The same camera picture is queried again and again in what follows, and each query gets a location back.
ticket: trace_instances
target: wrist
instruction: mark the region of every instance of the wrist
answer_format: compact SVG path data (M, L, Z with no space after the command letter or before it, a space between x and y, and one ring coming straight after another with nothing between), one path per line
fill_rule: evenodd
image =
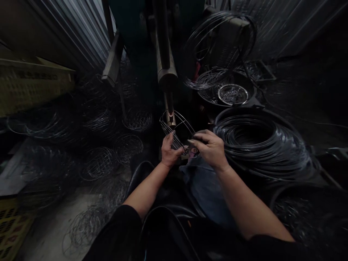
M165 170L165 171L167 171L167 172L169 172L170 169L172 168L172 166L169 166L168 163L165 163L165 162L163 162L163 161L161 161L161 162L159 163L159 165L163 168L163 170Z

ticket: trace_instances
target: right hand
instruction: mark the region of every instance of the right hand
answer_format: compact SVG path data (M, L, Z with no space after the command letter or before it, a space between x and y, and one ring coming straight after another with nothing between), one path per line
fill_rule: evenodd
M204 144L199 140L188 140L188 142L192 143L199 150L202 158L210 166L219 170L225 170L229 167L222 139L209 130L201 130L194 137L207 142L207 144Z

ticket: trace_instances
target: left hand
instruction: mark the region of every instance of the left hand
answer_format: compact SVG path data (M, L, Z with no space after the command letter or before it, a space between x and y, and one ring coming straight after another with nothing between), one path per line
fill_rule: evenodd
M162 143L162 164L171 168L174 166L178 157L184 153L184 148L180 147L177 150L173 150L171 145L173 144L174 135L173 133L168 134L164 137Z

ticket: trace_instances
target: hand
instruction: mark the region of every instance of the hand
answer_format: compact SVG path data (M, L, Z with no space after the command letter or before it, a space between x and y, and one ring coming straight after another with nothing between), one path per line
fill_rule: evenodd
M178 157L184 153L183 147L180 147L177 150L173 150L171 148L171 145L173 144L173 138L174 138L173 133L170 133L164 137L163 143L162 143L162 161L161 162L162 164L166 165L169 168L173 167Z
M194 137L207 142L207 144L204 144L198 140L188 140L188 142L192 143L199 150L202 158L210 166L219 170L224 170L229 167L222 139L209 130L201 130L197 132Z

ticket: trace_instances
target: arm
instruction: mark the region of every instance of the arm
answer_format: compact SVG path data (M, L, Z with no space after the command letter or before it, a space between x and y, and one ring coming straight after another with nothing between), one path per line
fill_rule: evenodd
M169 170L175 164L178 157L184 152L183 148L173 150L173 134L168 134L162 143L162 161L157 167L140 183L140 185L129 195L123 205L133 207L144 219L156 199L157 192L167 177Z
M214 168L227 206L244 238L249 240L255 235L269 235L294 242L279 219L228 164L222 139L209 130L197 133L195 138L207 142L204 144L198 140L188 140L197 147L203 159Z

